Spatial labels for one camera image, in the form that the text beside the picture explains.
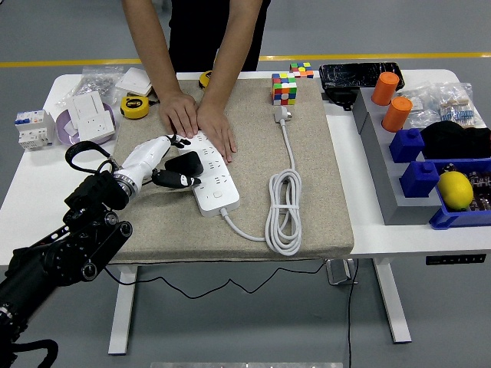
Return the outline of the person's right hand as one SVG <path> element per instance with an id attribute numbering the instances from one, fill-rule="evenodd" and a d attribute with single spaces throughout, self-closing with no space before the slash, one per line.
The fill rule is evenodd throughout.
<path id="1" fill-rule="evenodd" d="M 199 129 L 196 101 L 179 91 L 164 94 L 159 100 L 159 115 L 165 131 L 193 138 Z"/>

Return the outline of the person's left hand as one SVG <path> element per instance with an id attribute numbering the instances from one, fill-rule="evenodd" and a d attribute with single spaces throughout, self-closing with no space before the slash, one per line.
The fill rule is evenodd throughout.
<path id="1" fill-rule="evenodd" d="M 231 163 L 232 155 L 237 149 L 232 128 L 225 115 L 225 106 L 209 101 L 201 102 L 197 110 L 197 123 L 222 155 L 224 162 Z"/>

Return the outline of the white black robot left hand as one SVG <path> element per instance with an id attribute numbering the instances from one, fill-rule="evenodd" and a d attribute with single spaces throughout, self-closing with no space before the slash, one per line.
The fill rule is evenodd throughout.
<path id="1" fill-rule="evenodd" d="M 190 145 L 187 139 L 173 136 L 159 136 L 138 145 L 124 161 L 122 168 L 114 173 L 114 178 L 120 187 L 130 195 L 138 194 L 145 179 L 158 186 L 171 189 L 184 189 L 197 186 L 201 180 L 195 176 L 168 170 L 156 170 L 161 159 L 171 146 L 183 148 Z"/>

